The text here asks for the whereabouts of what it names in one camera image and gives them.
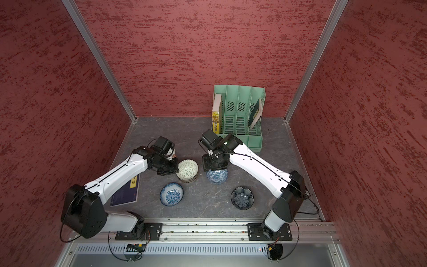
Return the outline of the green triangle white bowl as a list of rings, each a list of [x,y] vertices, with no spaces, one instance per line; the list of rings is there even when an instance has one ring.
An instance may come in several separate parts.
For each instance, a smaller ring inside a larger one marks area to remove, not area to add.
[[[179,172],[176,173],[178,178],[191,179],[198,174],[199,167],[194,160],[183,160],[178,165]]]

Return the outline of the pink striped bowl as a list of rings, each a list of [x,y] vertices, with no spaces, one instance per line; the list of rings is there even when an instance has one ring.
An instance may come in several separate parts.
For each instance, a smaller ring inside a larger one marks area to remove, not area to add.
[[[192,177],[191,179],[182,179],[179,178],[179,181],[183,182],[183,183],[190,183],[190,182],[194,182],[197,180],[197,175],[195,175],[194,177]]]

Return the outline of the dark petal pattern bowl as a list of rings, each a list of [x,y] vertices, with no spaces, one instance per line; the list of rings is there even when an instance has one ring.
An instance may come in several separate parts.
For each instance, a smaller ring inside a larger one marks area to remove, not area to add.
[[[236,187],[231,193],[231,203],[239,210],[248,210],[254,204],[254,196],[249,188]]]

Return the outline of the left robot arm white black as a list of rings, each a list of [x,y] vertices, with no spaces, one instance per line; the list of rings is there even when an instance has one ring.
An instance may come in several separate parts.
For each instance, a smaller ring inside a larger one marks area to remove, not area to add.
[[[145,235],[144,218],[141,215],[132,211],[108,213],[104,205],[132,178],[146,170],[155,170],[160,176],[179,172],[174,146],[140,146],[103,176],[84,186],[71,186],[64,200],[62,226],[71,228],[85,239],[99,233],[120,232],[131,240],[141,240]]]

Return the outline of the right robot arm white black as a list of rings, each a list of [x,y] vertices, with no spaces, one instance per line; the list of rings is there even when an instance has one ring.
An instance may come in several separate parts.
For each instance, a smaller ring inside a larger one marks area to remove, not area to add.
[[[266,235],[276,234],[285,223],[293,222],[302,203],[309,197],[304,178],[297,171],[279,170],[232,134],[222,138],[207,130],[199,138],[199,144],[206,149],[202,156],[205,171],[225,170],[230,164],[235,165],[262,183],[276,198],[262,223]]]

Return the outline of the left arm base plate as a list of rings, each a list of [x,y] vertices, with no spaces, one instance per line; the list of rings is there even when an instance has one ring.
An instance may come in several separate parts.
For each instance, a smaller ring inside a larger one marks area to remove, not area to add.
[[[159,222],[144,222],[137,224],[131,232],[118,231],[115,240],[119,241],[139,241],[139,240],[154,240],[158,241],[162,232],[162,223]]]

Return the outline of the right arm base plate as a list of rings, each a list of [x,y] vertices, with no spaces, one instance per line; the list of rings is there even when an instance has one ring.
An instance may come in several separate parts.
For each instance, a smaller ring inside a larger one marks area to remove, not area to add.
[[[263,223],[249,223],[247,227],[250,241],[292,241],[288,223],[284,223],[277,232],[272,231]]]

